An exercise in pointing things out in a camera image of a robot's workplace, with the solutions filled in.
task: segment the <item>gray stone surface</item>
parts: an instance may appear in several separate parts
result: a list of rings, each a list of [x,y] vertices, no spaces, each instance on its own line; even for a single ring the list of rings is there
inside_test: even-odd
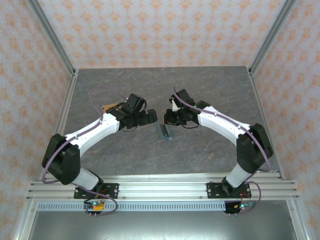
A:
[[[147,100],[147,109],[156,110],[159,121],[171,107],[168,99],[176,86],[177,90],[186,89],[196,102],[206,101],[240,122],[263,124],[244,66],[81,69],[64,134],[99,117],[88,96],[97,85],[118,88],[125,96],[140,95]],[[122,102],[121,97],[106,89],[98,90],[93,99],[97,106]],[[133,132],[119,131],[91,147],[82,156],[81,166],[98,175],[138,175],[229,172],[237,163],[236,147],[211,129],[170,129],[172,140],[161,139],[156,124]],[[270,161],[277,170],[276,158]]]

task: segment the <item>metal bracket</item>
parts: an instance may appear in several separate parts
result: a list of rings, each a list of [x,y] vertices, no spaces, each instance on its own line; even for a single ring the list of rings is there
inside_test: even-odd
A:
[[[249,183],[241,184],[238,189],[234,192],[230,193],[230,196],[227,195],[225,191],[223,191],[221,182],[209,182],[206,184],[206,193],[208,199],[241,199],[241,198],[251,198],[251,189]]]
[[[119,192],[119,184],[118,183],[103,183],[102,189],[106,189],[103,194],[113,198],[118,198],[118,192]],[[92,198],[92,194],[84,191],[82,188],[76,187],[74,190],[74,199],[90,199]],[[102,199],[102,196],[96,196],[95,199]]]

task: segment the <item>wall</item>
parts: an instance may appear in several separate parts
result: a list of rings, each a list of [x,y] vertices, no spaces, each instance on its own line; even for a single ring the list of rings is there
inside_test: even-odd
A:
[[[285,0],[40,0],[75,68],[250,66]]]
[[[320,236],[320,5],[298,0],[254,79],[285,175]]]
[[[9,240],[70,76],[26,0],[2,0],[0,12],[0,238]]]

